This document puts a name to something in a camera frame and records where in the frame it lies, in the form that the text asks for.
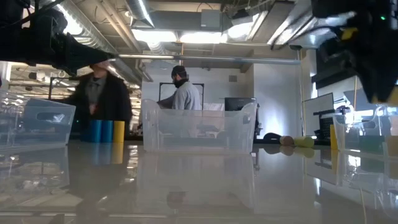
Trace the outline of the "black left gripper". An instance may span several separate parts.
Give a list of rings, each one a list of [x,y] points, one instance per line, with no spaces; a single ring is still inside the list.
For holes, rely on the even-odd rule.
[[[0,60],[29,65],[62,67],[71,77],[77,70],[114,58],[114,54],[81,44],[71,34],[64,35],[65,16],[49,9],[33,18],[29,27],[0,27]]]

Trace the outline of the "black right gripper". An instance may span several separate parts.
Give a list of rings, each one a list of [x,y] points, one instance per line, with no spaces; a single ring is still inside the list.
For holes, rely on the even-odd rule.
[[[394,39],[398,38],[398,12],[358,14],[331,31],[335,36],[318,48],[322,60],[340,59],[343,64],[356,65],[379,50],[392,49]],[[398,61],[361,62],[356,71],[369,103],[392,100],[398,80]]]

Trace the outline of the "yellow cube block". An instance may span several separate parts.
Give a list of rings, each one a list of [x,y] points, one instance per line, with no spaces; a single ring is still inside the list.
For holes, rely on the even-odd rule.
[[[330,125],[330,146],[332,150],[338,150],[335,126],[333,124]]]
[[[389,106],[398,107],[398,86],[395,86],[387,101]]]

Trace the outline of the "green cube block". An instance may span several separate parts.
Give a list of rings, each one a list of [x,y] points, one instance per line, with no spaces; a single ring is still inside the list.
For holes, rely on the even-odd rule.
[[[360,136],[359,149],[370,154],[381,155],[383,153],[383,142],[384,136]]]

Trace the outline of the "yellow cylinder block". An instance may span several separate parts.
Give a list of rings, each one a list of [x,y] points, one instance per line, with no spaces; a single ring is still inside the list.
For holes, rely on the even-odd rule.
[[[125,137],[125,122],[114,121],[113,122],[113,142],[124,142]]]

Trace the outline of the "yellow-green cylinder block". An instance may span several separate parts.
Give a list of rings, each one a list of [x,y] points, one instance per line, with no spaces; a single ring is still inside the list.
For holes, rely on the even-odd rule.
[[[294,144],[298,147],[313,147],[315,141],[312,137],[302,136],[294,138]]]

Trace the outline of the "person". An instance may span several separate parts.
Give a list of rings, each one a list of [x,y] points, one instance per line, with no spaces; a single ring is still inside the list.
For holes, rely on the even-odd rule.
[[[76,107],[75,116],[83,129],[94,119],[123,121],[124,135],[128,136],[132,106],[127,86],[111,73],[108,61],[92,64],[90,68],[92,72],[79,78],[65,103]]]
[[[161,108],[173,110],[201,110],[200,93],[188,79],[184,66],[176,65],[172,69],[171,78],[176,88],[173,95],[160,100]]]

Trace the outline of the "clear plastic bin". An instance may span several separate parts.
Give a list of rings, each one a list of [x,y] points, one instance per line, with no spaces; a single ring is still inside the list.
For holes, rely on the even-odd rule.
[[[0,149],[65,145],[75,107],[0,91]]]
[[[169,110],[142,102],[144,150],[155,153],[248,154],[252,151],[256,103],[239,111]]]
[[[398,107],[379,106],[370,116],[358,111],[336,114],[333,124],[339,150],[363,152],[360,136],[384,136],[382,154],[398,158]]]

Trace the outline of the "white-screen monitor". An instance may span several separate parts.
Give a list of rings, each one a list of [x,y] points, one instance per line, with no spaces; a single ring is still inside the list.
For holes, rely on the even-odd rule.
[[[332,93],[303,101],[303,135],[314,136],[315,131],[320,129],[319,115],[314,115],[314,113],[332,110],[333,108]]]

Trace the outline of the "ceiling light panel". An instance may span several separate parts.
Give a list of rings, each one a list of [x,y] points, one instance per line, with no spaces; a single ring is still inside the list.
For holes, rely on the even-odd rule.
[[[177,36],[172,31],[159,31],[159,30],[139,30],[132,29],[136,40],[147,43],[158,43],[158,42],[176,42]]]
[[[220,32],[183,32],[179,38],[182,43],[188,44],[219,44]]]

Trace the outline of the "grey horizontal ceiling pipe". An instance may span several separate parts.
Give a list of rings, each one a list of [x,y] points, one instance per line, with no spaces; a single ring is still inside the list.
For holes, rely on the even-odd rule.
[[[300,60],[279,58],[252,58],[252,57],[222,57],[202,55],[153,55],[153,54],[118,54],[120,58],[151,59],[151,60],[197,60],[207,62],[231,62],[231,63],[263,63],[298,65]]]

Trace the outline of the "grey ceiling box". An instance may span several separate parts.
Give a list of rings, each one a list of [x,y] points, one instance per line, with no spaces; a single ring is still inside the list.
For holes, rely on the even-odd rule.
[[[201,10],[201,30],[219,31],[221,29],[221,14],[218,10]]]

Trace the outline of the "black monitor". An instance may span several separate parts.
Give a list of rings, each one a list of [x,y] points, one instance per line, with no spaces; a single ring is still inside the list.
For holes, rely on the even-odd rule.
[[[240,111],[244,106],[249,103],[255,103],[255,98],[225,98],[224,110],[225,111]]]

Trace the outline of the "narrow silver ventilation duct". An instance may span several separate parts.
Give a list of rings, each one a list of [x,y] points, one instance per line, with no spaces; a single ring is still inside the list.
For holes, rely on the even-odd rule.
[[[153,29],[154,23],[150,18],[146,0],[125,0],[127,9],[132,17],[131,28]]]

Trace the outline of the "black aluminium table frame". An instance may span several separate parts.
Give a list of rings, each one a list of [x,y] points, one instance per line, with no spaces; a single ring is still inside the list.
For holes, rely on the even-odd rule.
[[[81,136],[79,134],[71,134],[69,137],[69,140],[80,140]],[[127,136],[125,137],[126,141],[143,141],[142,136]],[[254,144],[279,144],[279,141],[276,139],[270,139],[270,140],[265,140],[265,139],[255,139]],[[314,140],[314,145],[315,146],[330,146],[330,140]]]

